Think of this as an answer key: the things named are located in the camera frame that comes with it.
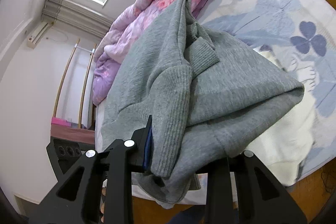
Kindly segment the grey knit sweater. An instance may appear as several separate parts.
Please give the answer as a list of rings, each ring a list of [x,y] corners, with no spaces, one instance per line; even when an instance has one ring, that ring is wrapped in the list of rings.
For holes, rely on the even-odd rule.
[[[131,46],[105,101],[102,147],[152,121],[149,170],[135,180],[175,204],[197,170],[240,154],[298,104],[303,84],[226,32],[199,24],[175,0]]]

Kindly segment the grey striped curtain left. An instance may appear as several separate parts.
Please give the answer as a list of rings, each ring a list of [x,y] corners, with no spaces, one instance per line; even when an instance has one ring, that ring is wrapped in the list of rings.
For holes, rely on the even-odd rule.
[[[45,0],[42,19],[68,24],[101,39],[113,23],[107,16],[70,0]]]

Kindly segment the white patterned bed sheet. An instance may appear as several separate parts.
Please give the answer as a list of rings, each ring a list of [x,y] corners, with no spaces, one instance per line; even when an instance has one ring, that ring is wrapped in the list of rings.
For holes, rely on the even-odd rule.
[[[317,72],[312,90],[316,110],[314,143],[300,167],[300,176],[306,162],[335,142],[335,10],[325,0],[208,0],[194,18],[206,28],[226,32],[252,49],[270,48],[285,68],[294,53],[302,61],[313,63]],[[98,151],[106,149],[101,135],[106,98],[97,105]]]

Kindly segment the white patterned garment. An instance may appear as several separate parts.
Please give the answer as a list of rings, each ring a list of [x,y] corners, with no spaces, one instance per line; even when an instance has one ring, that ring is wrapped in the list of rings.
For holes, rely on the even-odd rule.
[[[313,124],[316,110],[312,90],[317,72],[311,61],[302,61],[296,53],[292,54],[290,65],[285,68],[270,48],[260,46],[253,50],[297,77],[305,86],[301,102],[246,148],[262,161],[280,183],[292,186],[299,178],[300,167],[314,143]]]

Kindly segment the purple floral quilt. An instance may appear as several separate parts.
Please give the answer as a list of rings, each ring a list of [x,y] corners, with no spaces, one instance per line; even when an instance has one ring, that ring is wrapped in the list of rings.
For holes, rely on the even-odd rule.
[[[94,53],[93,103],[108,95],[117,72],[134,42],[175,0],[136,0],[112,23]],[[198,16],[208,0],[191,0],[191,12]]]

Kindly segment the upper wooden ballet bar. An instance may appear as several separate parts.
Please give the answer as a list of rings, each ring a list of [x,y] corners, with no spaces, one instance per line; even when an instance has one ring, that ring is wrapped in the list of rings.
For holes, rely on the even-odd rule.
[[[64,81],[65,81],[65,78],[66,78],[66,75],[67,75],[67,72],[68,72],[68,69],[70,67],[70,64],[71,64],[71,61],[74,57],[74,54],[75,54],[75,51],[76,51],[76,48],[78,46],[78,44],[80,43],[80,38],[77,39],[77,42],[75,43],[75,45],[73,46],[73,49],[72,49],[72,52],[68,58],[68,61],[66,63],[66,67],[64,69],[64,72],[63,72],[63,75],[61,77],[61,80],[60,80],[60,84],[59,84],[59,87],[58,87],[58,92],[56,94],[56,99],[55,99],[55,104],[54,104],[54,110],[53,110],[53,114],[52,114],[52,118],[55,118],[56,115],[57,115],[57,111],[58,111],[58,106],[59,106],[59,100],[60,100],[60,95],[61,95],[61,92],[62,92],[62,88],[63,88],[63,85],[64,85]]]

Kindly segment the white air conditioner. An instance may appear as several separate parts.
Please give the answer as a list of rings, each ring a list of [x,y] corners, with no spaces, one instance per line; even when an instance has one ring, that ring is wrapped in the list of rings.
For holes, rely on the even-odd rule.
[[[30,33],[27,38],[27,47],[34,49],[43,35],[54,25],[53,22],[42,21]]]

